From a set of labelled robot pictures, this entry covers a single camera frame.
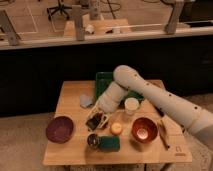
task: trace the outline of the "wooden table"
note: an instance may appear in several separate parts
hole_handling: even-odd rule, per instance
[[[150,82],[164,88],[162,81]],[[104,153],[88,147],[86,139],[90,134],[85,125],[90,108],[80,107],[81,94],[93,96],[94,81],[66,81],[63,84],[59,97],[55,117],[66,115],[75,123],[72,138],[65,144],[48,142],[44,155],[44,165],[87,165],[87,164],[120,164],[120,163],[174,163],[191,162],[192,156],[186,145],[181,128],[169,117],[164,116],[164,121],[169,128],[170,145],[167,150],[159,135],[149,145],[142,146],[131,137],[132,122],[139,117],[148,117],[153,121],[161,116],[148,101],[141,103],[140,109],[132,117],[126,118],[124,109],[120,108],[110,118],[110,125],[114,121],[123,124],[123,132],[119,136],[121,148],[119,152]],[[98,135],[111,135],[109,128],[98,131]]]
[[[129,23],[127,19],[115,19],[115,20],[83,20],[83,26],[88,24],[93,25],[94,35],[104,35],[107,31],[112,30],[113,27],[120,27],[121,33],[130,33],[131,29],[128,27]],[[67,21],[64,29],[64,37],[74,37],[75,26],[73,21]]]

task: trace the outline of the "white cup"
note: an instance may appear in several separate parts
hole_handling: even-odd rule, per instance
[[[133,115],[139,108],[139,102],[136,98],[130,97],[125,100],[124,106],[126,114]]]
[[[119,33],[121,33],[121,28],[120,27],[113,27],[112,32],[114,34],[119,34]]]

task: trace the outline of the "green basket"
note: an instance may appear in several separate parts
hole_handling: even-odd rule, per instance
[[[113,73],[112,72],[97,72],[95,78],[95,101],[98,97],[107,89],[109,84],[113,81]],[[140,94],[130,91],[127,96],[124,97],[122,101],[126,98],[134,97],[138,99],[138,101],[142,101],[144,99]]]

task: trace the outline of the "purple bowl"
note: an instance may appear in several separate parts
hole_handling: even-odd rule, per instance
[[[54,143],[65,143],[71,138],[73,128],[73,121],[69,117],[56,117],[46,128],[47,139]]]

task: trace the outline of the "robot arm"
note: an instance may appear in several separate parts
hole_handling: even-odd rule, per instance
[[[213,113],[145,81],[128,66],[118,66],[113,76],[114,82],[98,99],[104,112],[115,111],[128,90],[136,91],[213,150]]]

